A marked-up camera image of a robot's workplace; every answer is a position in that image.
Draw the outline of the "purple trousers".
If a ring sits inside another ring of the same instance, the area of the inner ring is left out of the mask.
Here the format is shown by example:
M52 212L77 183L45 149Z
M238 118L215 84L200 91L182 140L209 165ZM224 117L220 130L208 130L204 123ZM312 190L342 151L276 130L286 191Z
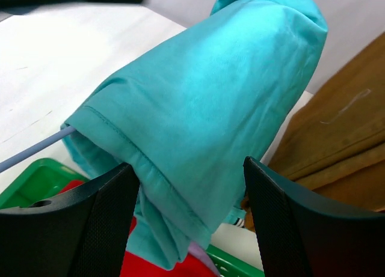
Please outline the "purple trousers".
M220 276L214 262L210 259L206 251L201 248L196 242L191 242L188 247L188 253L201 261L215 276Z

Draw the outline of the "teal trousers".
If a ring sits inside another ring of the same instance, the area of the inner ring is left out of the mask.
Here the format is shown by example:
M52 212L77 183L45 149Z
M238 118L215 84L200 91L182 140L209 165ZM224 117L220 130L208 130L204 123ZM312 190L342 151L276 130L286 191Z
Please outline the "teal trousers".
M312 0L217 0L211 15L107 77L66 120L91 178L130 164L135 217L168 263L244 214L243 162L263 157L318 65Z

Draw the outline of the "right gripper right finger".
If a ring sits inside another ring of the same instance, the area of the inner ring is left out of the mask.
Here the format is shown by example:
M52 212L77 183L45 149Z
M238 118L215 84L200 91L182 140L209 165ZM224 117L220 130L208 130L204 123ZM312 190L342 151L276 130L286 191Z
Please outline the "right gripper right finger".
M252 157L244 177L266 276L383 276L384 215L318 195Z

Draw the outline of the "brown trousers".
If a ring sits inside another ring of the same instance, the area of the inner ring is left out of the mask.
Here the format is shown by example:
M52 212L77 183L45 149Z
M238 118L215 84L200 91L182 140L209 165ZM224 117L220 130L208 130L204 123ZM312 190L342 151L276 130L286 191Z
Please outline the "brown trousers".
M384 36L291 118L269 167L322 196L384 212Z

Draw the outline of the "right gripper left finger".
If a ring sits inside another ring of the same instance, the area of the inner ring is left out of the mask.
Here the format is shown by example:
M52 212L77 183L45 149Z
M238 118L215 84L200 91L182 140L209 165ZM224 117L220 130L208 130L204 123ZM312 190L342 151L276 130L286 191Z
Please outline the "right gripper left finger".
M119 276L138 188L123 163L30 207L1 210L1 275Z

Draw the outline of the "red trousers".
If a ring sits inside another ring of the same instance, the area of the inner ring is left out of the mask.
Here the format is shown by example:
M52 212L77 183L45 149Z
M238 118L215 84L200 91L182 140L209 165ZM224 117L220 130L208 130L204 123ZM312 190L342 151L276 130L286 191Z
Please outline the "red trousers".
M215 276L201 261L190 255L188 249L181 259L168 263L164 254L157 251L158 245L145 241L149 234L143 231L141 218L133 217L121 276Z

